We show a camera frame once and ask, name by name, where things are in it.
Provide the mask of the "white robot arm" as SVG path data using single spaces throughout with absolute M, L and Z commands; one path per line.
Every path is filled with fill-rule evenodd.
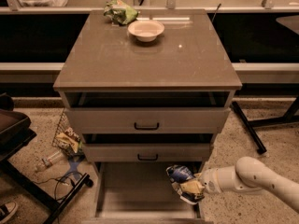
M 266 190 L 299 212 L 299 184 L 252 157 L 242 157 L 234 166 L 213 168 L 196 174 L 179 187 L 190 194 L 202 194 L 204 191 L 214 194 L 225 191 L 257 194 Z

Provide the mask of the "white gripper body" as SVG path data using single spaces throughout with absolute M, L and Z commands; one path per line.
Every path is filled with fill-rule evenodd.
M 209 194 L 222 193 L 216 169 L 207 169 L 200 176 L 200 182 Z

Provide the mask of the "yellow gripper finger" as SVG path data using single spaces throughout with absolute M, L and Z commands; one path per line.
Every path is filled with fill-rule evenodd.
M 180 187 L 183 192 L 189 192 L 192 194 L 200 194 L 205 188 L 197 179 L 184 182 L 180 185 Z

